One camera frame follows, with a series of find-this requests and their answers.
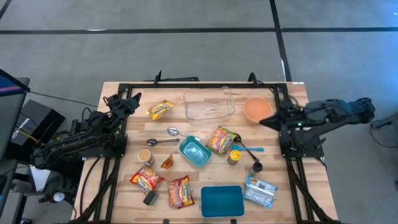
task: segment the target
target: orange bowl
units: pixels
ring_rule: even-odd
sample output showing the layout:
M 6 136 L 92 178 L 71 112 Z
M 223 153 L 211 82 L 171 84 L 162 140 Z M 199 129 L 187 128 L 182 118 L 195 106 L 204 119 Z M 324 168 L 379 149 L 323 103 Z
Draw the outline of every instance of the orange bowl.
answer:
M 252 97 L 244 103 L 243 111 L 248 120 L 258 123 L 272 115 L 272 106 L 266 99 Z

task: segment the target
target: computer monitor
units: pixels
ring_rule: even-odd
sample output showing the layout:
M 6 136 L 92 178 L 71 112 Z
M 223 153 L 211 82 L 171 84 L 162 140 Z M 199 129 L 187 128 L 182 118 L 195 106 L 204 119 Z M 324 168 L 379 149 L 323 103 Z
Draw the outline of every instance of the computer monitor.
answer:
M 30 88 L 0 69 L 0 96 L 9 96 L 30 91 Z

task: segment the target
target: blue spoon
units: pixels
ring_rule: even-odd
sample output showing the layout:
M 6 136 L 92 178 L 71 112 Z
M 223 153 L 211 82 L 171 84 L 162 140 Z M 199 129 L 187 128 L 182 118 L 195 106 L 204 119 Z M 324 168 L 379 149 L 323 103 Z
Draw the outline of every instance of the blue spoon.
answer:
M 264 152 L 264 148 L 244 148 L 239 145 L 232 145 L 232 150 L 238 150 L 238 151 L 243 151 L 243 150 L 249 150 L 249 151 L 257 151 L 257 152 Z

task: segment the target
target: small cup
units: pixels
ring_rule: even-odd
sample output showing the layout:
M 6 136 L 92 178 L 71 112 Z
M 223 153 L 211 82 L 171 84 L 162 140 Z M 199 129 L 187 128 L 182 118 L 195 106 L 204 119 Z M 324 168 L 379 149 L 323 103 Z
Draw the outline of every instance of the small cup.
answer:
M 141 149 L 141 151 L 138 152 L 138 160 L 144 163 L 145 166 L 151 166 L 155 162 L 155 157 L 148 149 Z

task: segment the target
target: silver spoon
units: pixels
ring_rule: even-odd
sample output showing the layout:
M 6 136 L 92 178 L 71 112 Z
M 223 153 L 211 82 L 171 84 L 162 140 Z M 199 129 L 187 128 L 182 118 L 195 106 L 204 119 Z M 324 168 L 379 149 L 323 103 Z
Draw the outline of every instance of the silver spoon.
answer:
M 156 139 L 148 139 L 147 145 L 148 146 L 156 146 L 157 143 L 160 143 L 160 142 L 179 142 L 179 141 L 180 141 L 180 139 L 170 139 L 170 140 L 163 140 L 163 141 L 158 141 Z
M 177 128 L 167 128 L 167 131 L 168 131 L 169 134 L 171 134 L 172 136 L 181 135 L 181 136 L 188 137 L 187 134 L 179 133 L 179 131 L 177 130 Z M 195 140 L 196 140 L 196 141 L 200 141 L 200 138 L 195 137 Z

